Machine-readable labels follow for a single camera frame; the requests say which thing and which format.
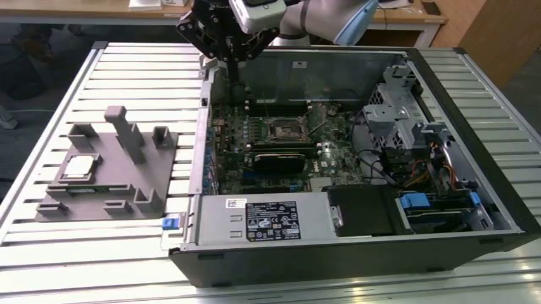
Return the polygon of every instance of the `blue tab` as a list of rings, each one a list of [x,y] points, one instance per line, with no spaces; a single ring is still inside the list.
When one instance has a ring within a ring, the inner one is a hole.
[[[480,195],[477,194],[477,192],[470,192],[470,199],[474,205],[481,204],[481,198]]]
[[[180,219],[166,217],[162,221],[162,230],[175,230],[180,228]]]
[[[402,208],[418,208],[418,207],[430,207],[429,198],[425,193],[406,193],[401,198],[400,202]]]

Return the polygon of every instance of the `black cable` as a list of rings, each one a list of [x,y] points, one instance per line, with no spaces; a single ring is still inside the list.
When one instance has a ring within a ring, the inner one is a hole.
[[[385,20],[386,20],[386,27],[385,27],[385,30],[388,30],[388,25],[389,25],[389,23],[388,23],[388,11],[386,11],[386,9],[378,4],[378,7],[384,10],[384,18],[385,18]]]

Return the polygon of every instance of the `power supply label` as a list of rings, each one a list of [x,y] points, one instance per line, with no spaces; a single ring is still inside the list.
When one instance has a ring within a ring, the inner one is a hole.
[[[297,202],[247,203],[246,239],[250,242],[301,239]]]

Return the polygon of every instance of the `sticker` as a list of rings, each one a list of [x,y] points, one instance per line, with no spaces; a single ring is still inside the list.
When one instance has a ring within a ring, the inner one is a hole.
[[[246,199],[241,200],[245,200],[246,239],[250,242],[301,239],[295,201],[246,203]]]
[[[294,61],[293,68],[307,68],[306,61]]]
[[[226,208],[245,208],[247,199],[245,198],[227,198]]]

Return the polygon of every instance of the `slotted aluminum surface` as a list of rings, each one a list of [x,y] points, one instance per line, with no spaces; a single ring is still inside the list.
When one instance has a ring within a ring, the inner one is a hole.
[[[71,145],[62,136],[74,122],[92,122],[99,132],[111,130],[102,118],[107,105],[124,105],[132,110],[128,120],[139,122],[142,131],[168,125],[182,133],[167,211],[187,208],[193,112],[199,106],[197,54],[197,49],[185,44],[111,43],[106,50],[92,50],[1,205],[1,301],[538,303],[541,241],[509,253],[486,255],[452,272],[197,289],[160,249],[160,220],[36,223],[36,201],[44,196],[46,183],[54,179]],[[466,63],[468,57],[450,50],[426,50],[422,54],[532,212],[541,217],[537,135],[481,72]],[[438,118],[434,104],[430,100],[428,103]]]

